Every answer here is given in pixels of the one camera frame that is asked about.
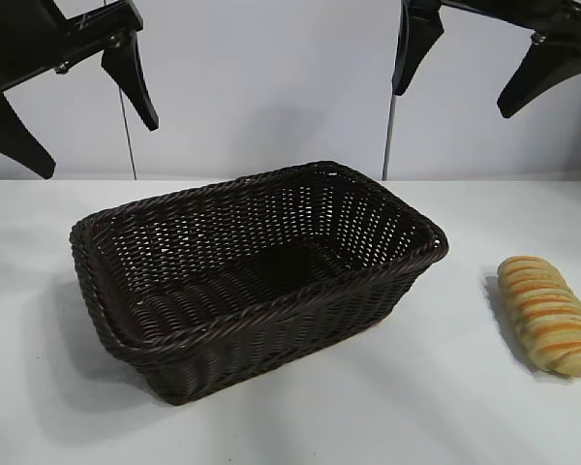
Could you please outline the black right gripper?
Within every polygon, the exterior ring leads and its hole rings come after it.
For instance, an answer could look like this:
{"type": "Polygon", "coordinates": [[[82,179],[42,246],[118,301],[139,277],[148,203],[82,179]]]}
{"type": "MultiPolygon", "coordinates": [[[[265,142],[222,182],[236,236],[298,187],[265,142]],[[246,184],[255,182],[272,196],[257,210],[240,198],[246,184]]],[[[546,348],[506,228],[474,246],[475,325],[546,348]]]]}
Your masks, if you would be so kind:
{"type": "Polygon", "coordinates": [[[581,74],[581,3],[577,1],[405,1],[395,57],[395,95],[408,89],[421,61],[443,34],[446,6],[534,30],[520,66],[500,94],[502,117],[581,74]]]}

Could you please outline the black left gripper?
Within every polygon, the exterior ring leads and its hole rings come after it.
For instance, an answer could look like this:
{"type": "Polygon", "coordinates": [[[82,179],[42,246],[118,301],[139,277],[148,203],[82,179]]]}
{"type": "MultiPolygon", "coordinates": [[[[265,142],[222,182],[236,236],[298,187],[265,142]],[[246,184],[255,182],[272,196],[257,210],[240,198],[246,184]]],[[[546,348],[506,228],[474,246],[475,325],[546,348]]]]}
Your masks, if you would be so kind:
{"type": "Polygon", "coordinates": [[[7,90],[49,70],[68,73],[102,52],[101,66],[149,131],[159,128],[144,79],[137,32],[143,19],[131,1],[115,1],[71,18],[53,1],[0,1],[0,153],[40,177],[56,163],[27,130],[7,90]]]}

